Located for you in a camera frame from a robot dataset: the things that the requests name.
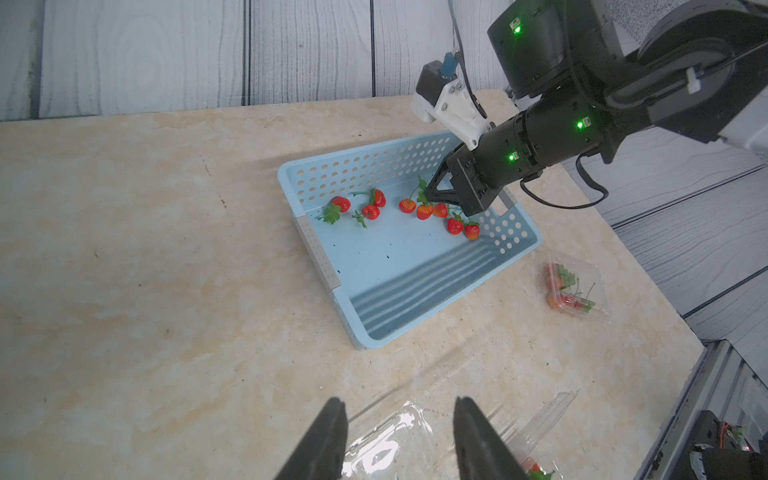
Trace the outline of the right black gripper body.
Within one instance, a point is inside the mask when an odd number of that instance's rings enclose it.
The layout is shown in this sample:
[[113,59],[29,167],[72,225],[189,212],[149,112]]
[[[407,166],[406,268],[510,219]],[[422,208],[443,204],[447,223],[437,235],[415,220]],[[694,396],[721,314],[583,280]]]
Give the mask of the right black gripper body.
[[586,63],[600,48],[618,53],[601,1],[516,1],[487,30],[514,98],[535,103],[446,157],[446,201],[467,215],[487,210],[513,182],[538,178],[572,157],[613,161],[610,115],[587,88]]

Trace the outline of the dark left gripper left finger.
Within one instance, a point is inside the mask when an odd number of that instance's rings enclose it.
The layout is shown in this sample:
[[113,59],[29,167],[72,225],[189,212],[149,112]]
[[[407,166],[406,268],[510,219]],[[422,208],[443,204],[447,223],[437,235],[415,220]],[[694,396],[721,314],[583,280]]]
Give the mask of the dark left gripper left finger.
[[347,449],[345,403],[331,397],[324,404],[275,479],[340,479]]

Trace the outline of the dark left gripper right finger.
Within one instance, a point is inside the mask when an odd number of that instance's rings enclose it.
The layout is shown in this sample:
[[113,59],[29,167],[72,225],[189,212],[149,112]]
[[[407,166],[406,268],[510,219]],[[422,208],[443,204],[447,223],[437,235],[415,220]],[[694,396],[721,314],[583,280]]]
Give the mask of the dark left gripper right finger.
[[461,480],[527,479],[522,466],[470,397],[456,399],[453,435]]

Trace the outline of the clear clamshell container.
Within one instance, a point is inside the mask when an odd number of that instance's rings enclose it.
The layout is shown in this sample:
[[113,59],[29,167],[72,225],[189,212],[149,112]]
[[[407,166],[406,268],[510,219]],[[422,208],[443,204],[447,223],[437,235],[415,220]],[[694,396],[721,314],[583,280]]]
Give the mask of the clear clamshell container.
[[600,269],[555,250],[541,254],[536,268],[543,299],[553,310],[576,318],[607,321],[610,313]]
[[563,479],[539,443],[577,393],[557,393],[523,426],[499,405],[467,397],[439,409],[412,399],[379,404],[350,424],[343,479]]

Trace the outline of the light blue perforated basket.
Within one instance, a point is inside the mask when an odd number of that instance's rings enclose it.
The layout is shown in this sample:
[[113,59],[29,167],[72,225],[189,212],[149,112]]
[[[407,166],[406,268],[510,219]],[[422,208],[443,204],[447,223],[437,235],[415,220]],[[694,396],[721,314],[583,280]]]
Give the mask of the light blue perforated basket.
[[[532,219],[506,194],[501,214],[473,216],[478,240],[453,236],[441,220],[421,221],[398,203],[430,179],[459,143],[448,131],[365,145],[283,164],[277,178],[297,230],[353,345],[379,348],[436,314],[542,243]],[[334,196],[380,189],[378,220],[316,219]]]

